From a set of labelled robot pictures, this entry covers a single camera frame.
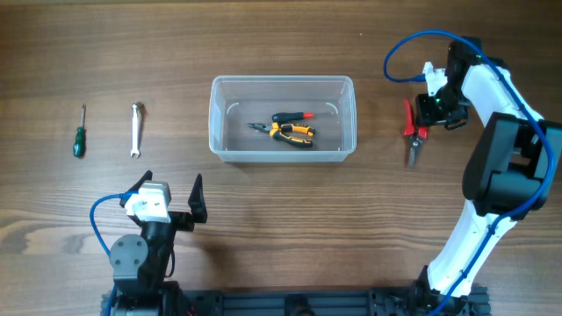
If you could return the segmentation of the orange black long-nose pliers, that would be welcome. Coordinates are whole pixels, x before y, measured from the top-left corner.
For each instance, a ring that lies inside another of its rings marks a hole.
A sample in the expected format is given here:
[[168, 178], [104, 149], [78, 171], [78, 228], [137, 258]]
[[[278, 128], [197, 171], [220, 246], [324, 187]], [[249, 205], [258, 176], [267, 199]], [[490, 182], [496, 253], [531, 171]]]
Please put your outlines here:
[[313, 137], [316, 134], [316, 130], [313, 127], [296, 123], [247, 123], [247, 126], [262, 133], [267, 133], [273, 140], [282, 141], [293, 147], [300, 148], [312, 147], [313, 141], [293, 136], [291, 133], [301, 133], [310, 137]]

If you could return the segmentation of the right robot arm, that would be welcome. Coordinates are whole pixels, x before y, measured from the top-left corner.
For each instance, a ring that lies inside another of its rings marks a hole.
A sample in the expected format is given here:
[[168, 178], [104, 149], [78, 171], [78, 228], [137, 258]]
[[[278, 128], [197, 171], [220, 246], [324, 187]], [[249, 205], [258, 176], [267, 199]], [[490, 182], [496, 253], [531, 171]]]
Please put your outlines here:
[[473, 280], [500, 239], [548, 198], [561, 155], [561, 126], [530, 108], [505, 62], [476, 38], [453, 36], [446, 68], [425, 63], [428, 91], [406, 104], [408, 162], [431, 126], [464, 126], [474, 108], [484, 126], [463, 175], [464, 209], [440, 254], [395, 298], [406, 315], [486, 315], [486, 289]]

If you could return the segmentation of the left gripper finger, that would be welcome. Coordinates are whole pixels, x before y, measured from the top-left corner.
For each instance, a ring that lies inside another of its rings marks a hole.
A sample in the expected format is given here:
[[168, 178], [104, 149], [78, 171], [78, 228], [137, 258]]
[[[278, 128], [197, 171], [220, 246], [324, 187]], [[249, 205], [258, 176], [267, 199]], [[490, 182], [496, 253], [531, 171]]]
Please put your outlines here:
[[198, 174], [193, 184], [191, 194], [188, 198], [188, 205], [192, 215], [206, 215], [206, 205], [203, 192], [203, 178]]
[[143, 185], [143, 183], [151, 180], [152, 178], [153, 178], [153, 172], [151, 170], [147, 170], [137, 183], [135, 183], [128, 191], [120, 195], [119, 205], [121, 207], [124, 207], [126, 205], [126, 202], [129, 200], [129, 198], [139, 190], [139, 188]]

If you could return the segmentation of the red handled cutting pliers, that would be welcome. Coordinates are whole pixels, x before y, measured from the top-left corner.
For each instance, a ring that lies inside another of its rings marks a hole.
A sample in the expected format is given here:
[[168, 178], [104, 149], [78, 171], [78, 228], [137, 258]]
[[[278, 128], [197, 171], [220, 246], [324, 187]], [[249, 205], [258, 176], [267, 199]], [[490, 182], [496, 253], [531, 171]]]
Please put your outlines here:
[[407, 164], [412, 168], [422, 150], [422, 146], [428, 138], [429, 129], [425, 126], [419, 127], [414, 120], [414, 109], [408, 99], [404, 100], [406, 113], [406, 126], [403, 136], [407, 139]]

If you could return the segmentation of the black red screwdriver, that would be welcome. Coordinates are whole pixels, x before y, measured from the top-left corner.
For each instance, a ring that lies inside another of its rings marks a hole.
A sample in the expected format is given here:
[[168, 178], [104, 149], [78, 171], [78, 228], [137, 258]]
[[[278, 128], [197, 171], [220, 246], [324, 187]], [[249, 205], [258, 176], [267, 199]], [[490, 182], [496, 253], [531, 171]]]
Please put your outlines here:
[[334, 116], [333, 112], [278, 112], [271, 116], [274, 122], [288, 123], [291, 121], [317, 119], [320, 117]]

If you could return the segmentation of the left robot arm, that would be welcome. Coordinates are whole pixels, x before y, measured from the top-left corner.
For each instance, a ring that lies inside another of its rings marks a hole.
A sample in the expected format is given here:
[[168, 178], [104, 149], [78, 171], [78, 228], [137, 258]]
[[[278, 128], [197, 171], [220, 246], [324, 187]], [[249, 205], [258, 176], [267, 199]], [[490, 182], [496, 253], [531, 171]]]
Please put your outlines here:
[[196, 177], [188, 198], [188, 212], [169, 209], [171, 194], [166, 182], [154, 181], [147, 171], [128, 191], [100, 198], [117, 198], [138, 234], [120, 237], [111, 247], [103, 244], [113, 268], [113, 288], [102, 297], [101, 311], [110, 315], [195, 315], [195, 305], [184, 295], [175, 271], [174, 242], [178, 232], [191, 232], [205, 224], [203, 179]]

